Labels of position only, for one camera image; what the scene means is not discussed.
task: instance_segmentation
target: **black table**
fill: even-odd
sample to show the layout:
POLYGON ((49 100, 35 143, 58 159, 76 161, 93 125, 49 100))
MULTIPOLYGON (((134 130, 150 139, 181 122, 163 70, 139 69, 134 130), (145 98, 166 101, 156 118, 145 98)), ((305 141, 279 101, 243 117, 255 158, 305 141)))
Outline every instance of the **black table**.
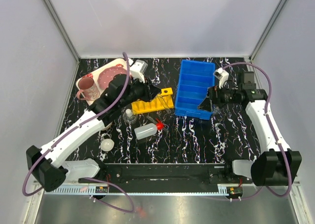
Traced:
MULTIPOLYGON (((94 71, 113 59, 83 59, 80 61, 76 79, 94 71)), ((176 90, 181 65, 180 58, 142 59, 148 63, 146 76, 159 88, 173 89, 175 103, 176 90)), ((228 63, 244 62, 242 58, 191 58, 207 61, 216 67, 228 63)), ((235 72, 247 70, 246 67, 234 67, 231 79, 235 82, 235 72)), ((62 131, 71 126, 87 109, 85 102, 76 99, 77 89, 73 86, 62 131)), ((99 158, 104 163, 222 163, 226 159, 244 158, 254 160, 260 154, 259 141, 245 111, 238 104, 225 106, 219 113, 212 115, 209 121, 196 118, 184 118, 165 110, 149 113, 168 125, 170 133, 159 131, 142 141, 137 141, 133 129, 150 123, 146 114, 139 115, 132 126, 126 125, 122 117, 113 122, 107 131, 100 131, 86 140, 68 160, 99 158), (115 146, 110 152, 103 152, 100 143, 111 138, 115 146)))

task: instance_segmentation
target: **white enclosure wall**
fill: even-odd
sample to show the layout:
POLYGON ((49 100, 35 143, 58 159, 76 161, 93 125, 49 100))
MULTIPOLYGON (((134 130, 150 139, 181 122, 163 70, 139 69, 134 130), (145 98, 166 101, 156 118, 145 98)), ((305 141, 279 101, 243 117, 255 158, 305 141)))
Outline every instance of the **white enclosure wall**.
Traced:
POLYGON ((0 0, 0 222, 24 217, 26 149, 55 133, 76 62, 42 0, 0 0))
POLYGON ((51 0, 82 58, 245 56, 279 0, 51 0))
POLYGON ((302 154, 299 177, 315 220, 315 2, 289 0, 254 62, 271 77, 271 107, 288 144, 302 154))

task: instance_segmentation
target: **metal floor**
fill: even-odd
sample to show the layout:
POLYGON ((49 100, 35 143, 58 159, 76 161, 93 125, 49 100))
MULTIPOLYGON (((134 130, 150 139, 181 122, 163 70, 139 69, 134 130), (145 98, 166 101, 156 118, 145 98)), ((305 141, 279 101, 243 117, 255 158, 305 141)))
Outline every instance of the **metal floor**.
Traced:
MULTIPOLYGON (((244 196, 254 193, 244 187, 244 196)), ((285 188, 277 188, 283 193, 285 188)), ((129 208, 124 196, 105 201, 129 208)), ((138 212, 127 214, 93 203, 87 196, 44 195, 36 224, 297 224, 290 198, 277 198, 267 189, 241 202, 201 196, 133 196, 138 212)))

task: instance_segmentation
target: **yellow toy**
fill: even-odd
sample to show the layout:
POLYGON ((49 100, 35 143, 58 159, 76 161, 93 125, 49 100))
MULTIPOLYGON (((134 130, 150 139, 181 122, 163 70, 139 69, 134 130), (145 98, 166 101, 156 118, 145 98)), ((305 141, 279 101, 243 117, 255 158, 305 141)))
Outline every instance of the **yellow toy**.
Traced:
POLYGON ((156 96, 151 102, 144 102, 138 100, 131 104, 132 109, 137 113, 154 112, 159 110, 169 110, 174 108, 172 100, 173 91, 172 88, 162 89, 162 93, 156 96))

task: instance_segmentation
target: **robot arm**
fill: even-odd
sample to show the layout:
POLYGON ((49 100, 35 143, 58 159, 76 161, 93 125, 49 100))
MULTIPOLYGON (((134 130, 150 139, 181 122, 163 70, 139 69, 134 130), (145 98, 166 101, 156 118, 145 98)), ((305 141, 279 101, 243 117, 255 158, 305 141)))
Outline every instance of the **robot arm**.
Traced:
POLYGON ((65 181, 77 181, 79 178, 83 177, 95 177, 100 172, 100 165, 93 159, 83 161, 65 160, 89 137, 106 128, 114 119, 120 117, 122 109, 125 106, 138 99, 149 102, 161 93, 161 89, 153 86, 151 80, 144 77, 143 72, 146 67, 147 64, 144 61, 137 60, 135 62, 130 68, 132 77, 123 96, 117 104, 106 113, 81 125, 82 122, 96 116, 113 103, 123 88, 126 80, 125 74, 116 75, 114 79, 109 82, 108 88, 102 93, 100 98, 95 100, 83 116, 61 135, 43 145, 41 148, 31 146, 27 149, 27 162, 28 168, 30 169, 43 153, 51 149, 52 145, 58 139, 63 138, 69 130, 78 127, 62 139, 32 172, 33 176, 47 192, 55 190, 65 181))
POLYGON ((230 172, 252 179, 257 186, 287 185, 286 167, 278 147, 280 142, 289 162, 293 182, 302 157, 298 151, 291 151, 283 139, 268 105, 268 116, 280 141, 275 140, 265 115, 268 95, 264 90, 256 89, 254 72, 239 73, 238 86, 235 89, 223 87, 228 79, 228 73, 222 68, 216 70, 214 75, 219 79, 219 85, 208 89, 207 97, 199 108, 212 111, 214 105, 220 108, 227 103, 240 103, 252 121, 261 148, 261 155, 255 161, 233 160, 230 172))

